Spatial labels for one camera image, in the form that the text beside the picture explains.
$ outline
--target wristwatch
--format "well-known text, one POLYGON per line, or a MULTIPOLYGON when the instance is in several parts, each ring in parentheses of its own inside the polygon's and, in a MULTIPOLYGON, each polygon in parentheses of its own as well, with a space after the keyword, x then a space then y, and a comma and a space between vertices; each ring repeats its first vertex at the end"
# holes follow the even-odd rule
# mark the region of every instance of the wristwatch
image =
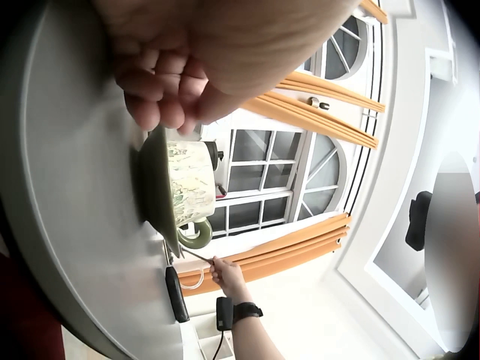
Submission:
POLYGON ((233 323, 246 317, 262 317, 264 313, 253 302, 243 302, 233 306, 233 323))

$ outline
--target black charger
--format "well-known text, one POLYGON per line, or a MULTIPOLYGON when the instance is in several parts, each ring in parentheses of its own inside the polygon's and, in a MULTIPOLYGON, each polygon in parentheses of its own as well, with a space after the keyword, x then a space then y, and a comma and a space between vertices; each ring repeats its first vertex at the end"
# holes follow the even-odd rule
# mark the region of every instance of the black charger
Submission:
POLYGON ((233 301, 231 298, 220 297, 216 299, 216 329, 222 332, 220 343, 216 349, 213 360, 216 359, 223 342, 224 331, 231 330, 233 325, 233 301))

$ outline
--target pot handle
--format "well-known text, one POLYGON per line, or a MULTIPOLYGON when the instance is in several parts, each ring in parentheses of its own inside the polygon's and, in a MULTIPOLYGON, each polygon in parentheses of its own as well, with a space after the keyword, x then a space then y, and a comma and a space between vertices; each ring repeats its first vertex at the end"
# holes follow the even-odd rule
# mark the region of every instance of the pot handle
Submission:
POLYGON ((213 231, 210 222, 206 217, 195 220, 194 223, 198 226, 198 233, 195 238, 189 238, 183 235, 179 229, 177 229, 177 234, 179 237, 179 242, 183 246, 189 249, 201 249, 208 245, 212 240, 213 231))

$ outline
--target green saucer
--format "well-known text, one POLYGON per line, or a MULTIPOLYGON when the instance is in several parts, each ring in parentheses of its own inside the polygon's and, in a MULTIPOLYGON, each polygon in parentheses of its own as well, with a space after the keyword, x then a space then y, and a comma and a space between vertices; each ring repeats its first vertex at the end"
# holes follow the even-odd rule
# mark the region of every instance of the green saucer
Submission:
POLYGON ((163 126, 157 126, 148 135, 140 149, 138 165, 143 215, 153 228, 162 234, 173 254, 180 258, 168 174, 167 136, 163 126))

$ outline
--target window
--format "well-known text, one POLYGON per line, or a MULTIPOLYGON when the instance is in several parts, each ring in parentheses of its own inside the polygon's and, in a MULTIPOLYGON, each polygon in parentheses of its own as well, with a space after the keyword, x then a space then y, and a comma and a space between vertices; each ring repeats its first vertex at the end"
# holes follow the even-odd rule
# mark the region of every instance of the window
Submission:
MULTIPOLYGON (((255 126, 247 121, 243 124, 255 126)), ((305 134, 276 122, 269 128, 231 131, 228 193, 208 217, 215 238, 287 221, 305 134)))
POLYGON ((317 134, 298 220, 327 209, 338 188, 339 172, 337 148, 327 136, 317 134))
POLYGON ((309 134, 295 180, 289 222, 319 215, 336 206, 346 182, 346 169, 341 166, 344 158, 341 148, 328 136, 309 134))
POLYGON ((364 22, 349 17, 300 69, 327 80, 351 76, 366 56, 366 32, 364 22))
POLYGON ((290 190, 301 134, 233 129, 229 198, 290 190))
POLYGON ((208 217, 214 238, 238 235, 286 222, 292 191, 217 201, 208 217))

